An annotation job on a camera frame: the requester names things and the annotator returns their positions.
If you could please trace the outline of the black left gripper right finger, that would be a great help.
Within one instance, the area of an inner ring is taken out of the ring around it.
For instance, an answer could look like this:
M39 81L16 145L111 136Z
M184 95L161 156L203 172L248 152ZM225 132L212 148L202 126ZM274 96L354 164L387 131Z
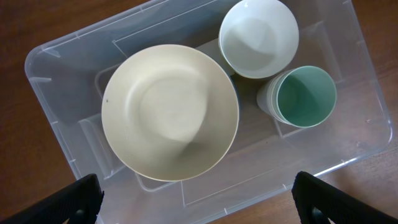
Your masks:
M296 175L292 195L302 223L397 224L396 218L304 171Z

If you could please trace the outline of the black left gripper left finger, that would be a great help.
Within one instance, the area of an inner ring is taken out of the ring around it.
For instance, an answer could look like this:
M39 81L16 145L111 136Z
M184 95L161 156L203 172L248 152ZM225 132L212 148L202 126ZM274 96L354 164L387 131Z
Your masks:
M96 174L88 174L23 211L7 223L95 223L104 191Z

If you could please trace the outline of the green plastic cup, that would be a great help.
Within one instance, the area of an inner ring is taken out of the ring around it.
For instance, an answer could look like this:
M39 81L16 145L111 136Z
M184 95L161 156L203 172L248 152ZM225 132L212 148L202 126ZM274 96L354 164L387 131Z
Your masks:
M324 122L337 101L336 85L325 70L302 66L284 72L274 90L274 108L286 124L311 128Z

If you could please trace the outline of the white plastic cup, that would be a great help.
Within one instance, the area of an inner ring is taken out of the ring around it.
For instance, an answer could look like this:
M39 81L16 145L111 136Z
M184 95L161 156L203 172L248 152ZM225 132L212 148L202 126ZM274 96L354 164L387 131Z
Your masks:
M285 123L285 121L281 118L281 116L278 114L278 112L276 112L274 108L274 90L276 83L280 80L282 75L284 75L284 73L278 74L266 85L266 105L270 115L272 115L276 120L280 121L281 123Z

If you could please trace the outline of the grey plastic cup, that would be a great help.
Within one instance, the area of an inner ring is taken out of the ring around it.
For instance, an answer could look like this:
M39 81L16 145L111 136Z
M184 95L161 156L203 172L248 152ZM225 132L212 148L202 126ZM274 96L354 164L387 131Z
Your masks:
M267 113L270 116L273 116L276 120L282 121L280 116L275 112L275 109L269 109L268 107L268 92L269 89L272 89L275 87L275 83L277 82L279 78L275 77L268 81L266 84L263 84L263 86L260 87L260 89L257 92L257 104L260 107L261 110L263 110L265 113Z

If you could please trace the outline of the beige plate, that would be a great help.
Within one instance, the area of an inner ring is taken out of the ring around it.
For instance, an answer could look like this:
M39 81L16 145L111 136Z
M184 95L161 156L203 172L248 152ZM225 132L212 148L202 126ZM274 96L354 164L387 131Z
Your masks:
M115 70L103 94L101 120L115 155L158 181L209 171L230 150L239 100L211 57L184 45L148 47Z

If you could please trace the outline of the white plastic bowl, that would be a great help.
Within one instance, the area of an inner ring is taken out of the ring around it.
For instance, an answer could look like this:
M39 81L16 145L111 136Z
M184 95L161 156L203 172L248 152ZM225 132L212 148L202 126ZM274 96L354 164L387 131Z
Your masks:
M225 15L218 34L224 59L239 75L266 78L285 68L299 46L292 11L279 0L245 0Z

